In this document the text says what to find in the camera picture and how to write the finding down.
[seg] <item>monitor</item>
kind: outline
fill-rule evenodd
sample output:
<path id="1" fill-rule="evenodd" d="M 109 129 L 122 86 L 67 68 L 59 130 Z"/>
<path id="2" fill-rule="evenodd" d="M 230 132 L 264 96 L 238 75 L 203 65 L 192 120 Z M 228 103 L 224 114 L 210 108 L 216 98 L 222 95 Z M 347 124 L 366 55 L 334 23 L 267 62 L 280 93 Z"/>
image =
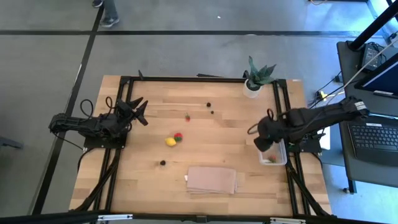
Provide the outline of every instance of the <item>monitor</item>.
<path id="1" fill-rule="evenodd" d="M 398 96 L 398 54 L 381 64 L 355 84 L 355 88 L 372 91 L 377 95 Z"/>

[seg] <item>potted plant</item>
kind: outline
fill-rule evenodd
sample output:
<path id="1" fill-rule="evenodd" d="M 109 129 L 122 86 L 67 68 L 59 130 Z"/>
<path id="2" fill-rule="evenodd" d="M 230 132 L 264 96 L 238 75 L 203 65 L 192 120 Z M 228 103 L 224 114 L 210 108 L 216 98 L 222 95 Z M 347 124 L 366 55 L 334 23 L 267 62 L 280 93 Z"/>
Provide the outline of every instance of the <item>potted plant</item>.
<path id="1" fill-rule="evenodd" d="M 257 70 L 253 64 L 253 58 L 249 56 L 250 74 L 248 71 L 244 71 L 246 81 L 243 85 L 243 94 L 249 98 L 255 98 L 260 94 L 263 85 L 274 81 L 271 78 L 271 74 L 274 71 L 276 65 L 271 67 L 264 66 L 262 69 Z"/>

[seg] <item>person's shoe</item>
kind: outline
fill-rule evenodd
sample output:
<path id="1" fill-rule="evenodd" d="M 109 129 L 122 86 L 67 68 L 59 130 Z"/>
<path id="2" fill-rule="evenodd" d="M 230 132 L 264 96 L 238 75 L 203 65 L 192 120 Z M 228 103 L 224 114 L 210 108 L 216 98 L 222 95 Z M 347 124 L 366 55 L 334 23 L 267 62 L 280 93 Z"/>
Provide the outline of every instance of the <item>person's shoe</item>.
<path id="1" fill-rule="evenodd" d="M 111 28 L 113 25 L 117 24 L 119 21 L 120 21 L 119 18 L 116 18 L 116 19 L 104 18 L 101 21 L 101 27 Z"/>
<path id="2" fill-rule="evenodd" d="M 104 3 L 103 0 L 94 0 L 93 7 L 101 7 L 102 3 Z"/>

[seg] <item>computer screen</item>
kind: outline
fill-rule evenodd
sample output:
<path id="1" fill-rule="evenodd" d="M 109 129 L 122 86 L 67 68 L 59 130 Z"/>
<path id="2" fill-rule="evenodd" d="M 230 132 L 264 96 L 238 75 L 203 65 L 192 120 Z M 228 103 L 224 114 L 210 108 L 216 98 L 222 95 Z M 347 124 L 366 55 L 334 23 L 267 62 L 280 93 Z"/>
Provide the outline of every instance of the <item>computer screen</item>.
<path id="1" fill-rule="evenodd" d="M 364 90 L 398 95 L 398 54 L 361 80 L 359 86 Z"/>

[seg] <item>jeans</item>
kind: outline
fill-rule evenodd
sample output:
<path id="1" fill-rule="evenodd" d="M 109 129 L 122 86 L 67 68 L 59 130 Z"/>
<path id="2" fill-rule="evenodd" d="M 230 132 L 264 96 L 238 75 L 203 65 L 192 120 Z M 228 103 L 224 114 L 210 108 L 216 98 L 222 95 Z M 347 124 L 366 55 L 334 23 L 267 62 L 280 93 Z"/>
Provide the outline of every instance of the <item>jeans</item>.
<path id="1" fill-rule="evenodd" d="M 105 18 L 110 18 L 110 19 L 119 18 L 113 0 L 104 0 L 104 7 L 105 7 Z"/>

